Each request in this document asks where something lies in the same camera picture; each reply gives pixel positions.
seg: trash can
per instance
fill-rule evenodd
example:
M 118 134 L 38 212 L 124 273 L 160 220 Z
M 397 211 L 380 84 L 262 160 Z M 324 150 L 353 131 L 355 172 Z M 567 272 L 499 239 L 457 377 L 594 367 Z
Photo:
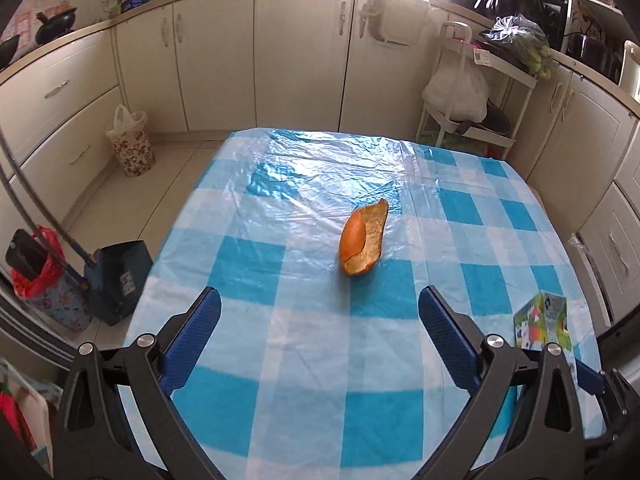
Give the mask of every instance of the trash can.
M 41 226 L 38 229 L 53 250 L 64 259 L 65 255 L 55 232 Z M 92 322 L 93 316 L 89 312 L 86 296 L 50 254 L 35 280 L 27 280 L 15 269 L 11 271 L 11 279 L 19 298 L 69 330 L 82 332 Z
M 107 130 L 107 138 L 127 176 L 140 176 L 156 163 L 146 132 L 146 113 L 130 113 L 123 105 L 118 105 L 113 129 Z

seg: dustpan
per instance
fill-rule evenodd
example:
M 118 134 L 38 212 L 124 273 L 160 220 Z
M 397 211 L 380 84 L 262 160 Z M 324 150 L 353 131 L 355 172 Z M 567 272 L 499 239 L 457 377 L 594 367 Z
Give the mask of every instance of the dustpan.
M 2 152 L 9 161 L 9 165 L 12 170 L 14 170 L 18 181 L 20 181 L 20 184 L 22 184 L 24 190 L 44 218 L 46 218 L 52 227 L 60 234 L 60 237 L 69 244 L 72 250 L 84 260 L 84 278 L 68 263 L 62 261 L 60 261 L 60 263 L 62 263 L 66 272 L 78 283 L 80 289 L 87 293 L 91 314 L 109 326 L 113 326 L 127 316 L 130 316 L 138 304 L 146 282 L 146 277 L 153 265 L 146 244 L 142 240 L 134 240 L 104 247 L 95 251 L 94 254 L 89 254 L 63 229 L 62 225 L 60 225 L 49 209 L 42 203 L 42 200 L 24 176 L 20 166 L 14 160 L 13 153 L 7 145 L 1 129 L 0 149 L 2 149 Z M 0 168 L 0 180 L 2 180 L 2 184 L 15 208 L 18 210 L 18 213 L 20 213 L 20 216 L 27 222 L 29 228 L 34 232 L 47 251 L 58 259 L 53 249 L 40 235 L 33 220 L 13 192 L 2 168 Z

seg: cabinet handle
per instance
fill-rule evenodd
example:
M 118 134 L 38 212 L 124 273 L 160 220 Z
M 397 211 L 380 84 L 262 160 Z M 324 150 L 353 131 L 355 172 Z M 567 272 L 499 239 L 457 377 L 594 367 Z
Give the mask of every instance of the cabinet handle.
M 81 156 L 83 156 L 86 152 L 88 152 L 88 151 L 89 151 L 89 148 L 90 148 L 90 147 L 91 147 L 91 145 L 90 145 L 90 144 L 86 145 L 86 146 L 84 147 L 84 150 L 82 150 L 82 151 L 80 152 L 80 154 L 79 154 L 78 156 L 76 156 L 76 158 L 75 158 L 74 160 L 72 160 L 72 161 L 69 163 L 69 165 L 71 166 L 72 164 L 75 164 L 75 163 L 80 159 L 80 157 L 81 157 Z
M 562 104 L 562 117 L 560 117 L 560 120 L 564 123 L 564 112 L 566 111 L 566 108 L 569 106 L 569 101 L 571 100 L 571 97 L 575 94 L 575 89 L 571 88 L 571 90 L 569 90 L 569 94 L 567 95 L 566 99 L 564 100 L 564 104 Z
M 69 84 L 69 79 L 67 79 L 65 82 L 60 83 L 53 90 L 50 90 L 49 92 L 44 94 L 44 98 L 46 99 L 47 97 L 51 97 L 52 95 L 57 94 L 58 92 L 60 92 L 68 84 Z
M 175 33 L 178 36 L 178 43 L 182 43 L 182 15 L 180 12 L 175 17 Z
M 344 24 L 347 22 L 347 2 L 340 4 L 340 35 L 344 34 Z
M 166 18 L 162 19 L 162 27 L 160 28 L 160 34 L 162 35 L 162 42 L 164 43 L 164 46 L 169 47 L 169 39 L 167 38 L 167 31 L 166 31 Z
M 369 6 L 364 4 L 362 6 L 362 10 L 360 11 L 360 39 L 364 38 L 364 29 L 367 26 L 367 21 L 369 20 L 369 16 L 367 12 L 369 11 Z
M 620 263 L 623 265 L 623 267 L 625 267 L 625 276 L 628 276 L 629 275 L 629 267 L 627 266 L 625 261 L 622 259 L 622 252 L 620 251 L 620 247 L 618 247 L 618 244 L 616 243 L 616 240 L 613 237 L 613 233 L 611 231 L 609 232 L 609 240 L 613 244 L 613 250 L 616 251 L 616 256 L 620 260 Z
M 551 94 L 551 102 L 549 103 L 549 111 L 551 112 L 551 114 L 553 114 L 553 112 L 554 112 L 554 109 L 555 109 L 554 104 L 556 104 L 556 97 L 558 97 L 558 93 L 562 89 L 562 86 L 563 86 L 562 83 L 558 83 L 556 85 L 556 89 Z

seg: tablecloth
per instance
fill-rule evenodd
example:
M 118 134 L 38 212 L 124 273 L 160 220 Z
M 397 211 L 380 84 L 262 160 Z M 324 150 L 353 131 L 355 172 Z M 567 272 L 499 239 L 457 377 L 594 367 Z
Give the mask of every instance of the tablecloth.
M 348 278 L 340 232 L 380 197 L 382 259 Z M 168 235 L 127 343 L 207 285 L 222 316 L 173 400 L 228 480 L 411 478 L 468 399 L 418 320 L 427 285 L 512 345 L 514 312 L 538 290 L 565 296 L 576 357 L 600 369 L 587 304 L 540 204 L 508 164 L 465 153 L 329 132 L 232 134 Z M 597 403 L 578 396 L 586 433 L 599 434 Z M 513 401 L 478 463 L 495 454 Z

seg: box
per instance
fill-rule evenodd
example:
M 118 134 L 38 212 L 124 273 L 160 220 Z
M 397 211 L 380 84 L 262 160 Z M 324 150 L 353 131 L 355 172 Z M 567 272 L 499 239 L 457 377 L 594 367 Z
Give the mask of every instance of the box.
M 513 316 L 516 347 L 542 350 L 547 343 L 558 343 L 574 384 L 577 384 L 574 348 L 567 327 L 566 298 L 539 292 Z

